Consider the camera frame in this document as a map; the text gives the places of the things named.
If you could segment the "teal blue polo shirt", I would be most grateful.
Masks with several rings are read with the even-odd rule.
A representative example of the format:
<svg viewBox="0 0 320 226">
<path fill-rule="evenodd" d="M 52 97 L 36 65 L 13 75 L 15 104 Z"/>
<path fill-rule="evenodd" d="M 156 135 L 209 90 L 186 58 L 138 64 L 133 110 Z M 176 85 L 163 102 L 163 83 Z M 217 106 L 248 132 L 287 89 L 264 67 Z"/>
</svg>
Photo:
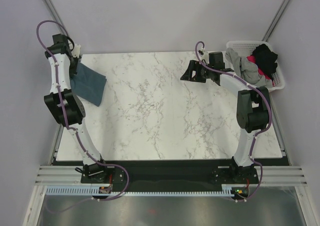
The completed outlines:
<svg viewBox="0 0 320 226">
<path fill-rule="evenodd" d="M 81 62 L 78 62 L 76 73 L 70 78 L 72 91 L 97 107 L 102 103 L 106 82 L 106 76 Z"/>
</svg>

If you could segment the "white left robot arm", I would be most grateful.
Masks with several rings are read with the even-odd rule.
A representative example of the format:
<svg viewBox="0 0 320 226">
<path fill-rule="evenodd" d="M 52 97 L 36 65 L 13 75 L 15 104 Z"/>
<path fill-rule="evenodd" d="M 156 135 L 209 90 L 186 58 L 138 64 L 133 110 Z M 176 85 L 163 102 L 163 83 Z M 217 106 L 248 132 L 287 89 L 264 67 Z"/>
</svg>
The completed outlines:
<svg viewBox="0 0 320 226">
<path fill-rule="evenodd" d="M 76 73 L 79 61 L 70 48 L 75 44 L 63 34 L 53 35 L 52 39 L 53 45 L 45 52 L 51 68 L 51 89 L 44 96 L 44 103 L 55 121 L 70 133 L 81 153 L 83 166 L 75 169 L 81 174 L 81 183 L 105 183 L 110 171 L 102 165 L 105 161 L 85 124 L 83 103 L 71 88 L 71 76 Z"/>
</svg>

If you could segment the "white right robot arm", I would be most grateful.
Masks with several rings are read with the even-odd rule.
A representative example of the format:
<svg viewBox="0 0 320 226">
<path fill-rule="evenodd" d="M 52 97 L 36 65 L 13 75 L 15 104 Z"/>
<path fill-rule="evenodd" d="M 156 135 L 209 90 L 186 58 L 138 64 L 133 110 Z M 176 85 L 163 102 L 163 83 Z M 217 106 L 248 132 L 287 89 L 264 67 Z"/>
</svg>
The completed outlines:
<svg viewBox="0 0 320 226">
<path fill-rule="evenodd" d="M 259 134 L 267 131 L 272 123 L 269 91 L 255 87 L 239 77 L 231 68 L 226 68 L 223 53 L 195 51 L 196 60 L 191 60 L 181 76 L 182 81 L 205 83 L 208 79 L 224 87 L 237 97 L 236 120 L 241 134 L 236 153 L 232 157 L 235 167 L 229 170 L 233 182 L 242 182 L 247 177 L 245 168 L 255 163 L 254 148 Z"/>
</svg>

